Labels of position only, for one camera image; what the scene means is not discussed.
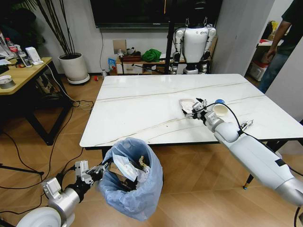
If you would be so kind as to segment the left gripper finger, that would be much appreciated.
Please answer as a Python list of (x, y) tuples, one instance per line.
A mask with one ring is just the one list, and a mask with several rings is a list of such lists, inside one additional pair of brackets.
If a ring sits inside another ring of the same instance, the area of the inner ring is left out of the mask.
[(102, 181), (106, 173), (107, 171), (103, 171), (103, 170), (99, 170), (98, 172), (95, 172), (93, 176), (94, 183), (98, 183), (99, 181)]
[(98, 175), (103, 174), (106, 171), (106, 168), (111, 164), (112, 159), (109, 158), (102, 163), (100, 163), (98, 166), (94, 166), (90, 169), (89, 174), (90, 175)]

